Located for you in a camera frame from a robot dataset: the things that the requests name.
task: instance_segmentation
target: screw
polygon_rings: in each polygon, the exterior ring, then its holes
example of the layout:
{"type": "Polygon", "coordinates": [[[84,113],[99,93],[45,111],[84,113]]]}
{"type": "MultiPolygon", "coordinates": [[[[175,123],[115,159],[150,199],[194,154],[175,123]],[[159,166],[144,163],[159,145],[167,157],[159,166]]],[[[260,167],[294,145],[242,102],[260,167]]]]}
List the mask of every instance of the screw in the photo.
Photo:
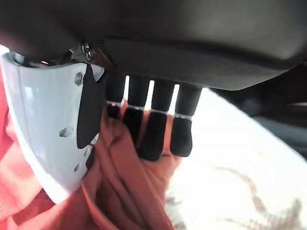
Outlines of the screw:
{"type": "Polygon", "coordinates": [[[92,60],[94,55],[95,55],[95,51],[92,47],[92,45],[88,42],[84,43],[82,45],[82,51],[83,53],[85,53],[87,60],[92,60]]]}
{"type": "Polygon", "coordinates": [[[76,74],[76,77],[75,77],[75,83],[76,85],[81,85],[82,83],[82,77],[83,77],[83,74],[81,72],[78,72],[76,74]]]}

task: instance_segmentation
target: orange fabric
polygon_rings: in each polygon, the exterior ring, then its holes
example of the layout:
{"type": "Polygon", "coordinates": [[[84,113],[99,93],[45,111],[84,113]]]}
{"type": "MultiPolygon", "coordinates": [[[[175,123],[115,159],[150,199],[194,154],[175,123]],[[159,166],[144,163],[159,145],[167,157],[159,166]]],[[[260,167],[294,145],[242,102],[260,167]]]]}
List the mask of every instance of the orange fabric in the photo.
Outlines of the orange fabric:
{"type": "Polygon", "coordinates": [[[138,158],[125,125],[103,114],[93,166],[82,186],[54,205],[18,146],[1,81],[0,103],[0,230],[173,229],[164,211],[165,190],[180,162],[169,150],[172,117],[161,159],[148,162],[138,158]]]}

